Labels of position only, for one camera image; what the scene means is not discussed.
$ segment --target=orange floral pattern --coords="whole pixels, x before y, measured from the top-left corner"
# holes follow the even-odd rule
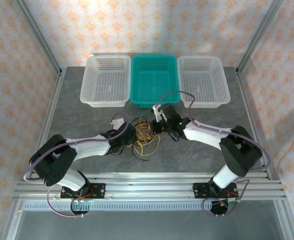
[[[26,0],[62,68],[84,66],[91,51],[211,55],[234,67],[271,2]]]
[[[1,0],[0,234],[17,182],[34,153],[55,79],[14,1]]]
[[[282,4],[242,80],[294,215],[294,0]]]

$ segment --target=black mounting plate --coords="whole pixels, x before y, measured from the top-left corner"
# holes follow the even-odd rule
[[[238,190],[237,190],[237,185],[232,182],[230,183],[224,191],[220,192],[218,195],[214,195],[210,190],[209,190],[209,184],[205,182],[196,182],[192,186],[195,199],[206,199],[206,198],[218,198],[218,199],[227,199],[228,198],[228,193],[230,193],[230,198],[237,197],[238,195]]]
[[[106,184],[105,183],[91,183],[89,186],[89,190],[93,191],[93,194],[87,196],[86,199],[104,199],[106,192]],[[61,189],[60,198],[62,199],[77,199],[78,196],[75,195],[75,192],[70,188],[63,186]]]

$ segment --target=teal plastic basket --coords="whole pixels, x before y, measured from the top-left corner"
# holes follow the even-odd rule
[[[149,109],[168,92],[179,90],[177,60],[168,55],[142,55],[132,59],[130,100],[141,109]],[[161,103],[176,104],[178,92]]]

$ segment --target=white plastic basket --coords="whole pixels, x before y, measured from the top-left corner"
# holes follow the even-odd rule
[[[94,108],[124,107],[130,98],[131,58],[98,55],[88,58],[80,101]]]
[[[217,108],[230,102],[221,60],[214,56],[181,56],[177,59],[180,90],[195,96],[192,108]],[[181,93],[186,108],[193,98]]]

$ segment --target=gray tabletop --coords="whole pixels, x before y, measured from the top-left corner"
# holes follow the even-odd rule
[[[149,109],[139,109],[128,101],[124,107],[93,108],[80,102],[80,90],[84,67],[68,67],[51,123],[49,138],[61,134],[65,138],[79,139],[94,137],[112,129],[110,118],[118,112],[126,112],[130,121],[145,116],[154,119]],[[193,108],[192,116],[208,125],[233,128],[245,127],[252,135],[239,84],[233,67],[224,68],[231,101],[218,108]],[[182,102],[174,105],[184,118],[187,109]],[[156,141],[147,151],[156,148]],[[200,142],[173,141],[167,134],[161,135],[157,152],[142,161],[132,155],[131,148],[125,147],[120,155],[92,156],[73,163],[73,169],[86,173],[211,173],[224,166],[221,151]]]

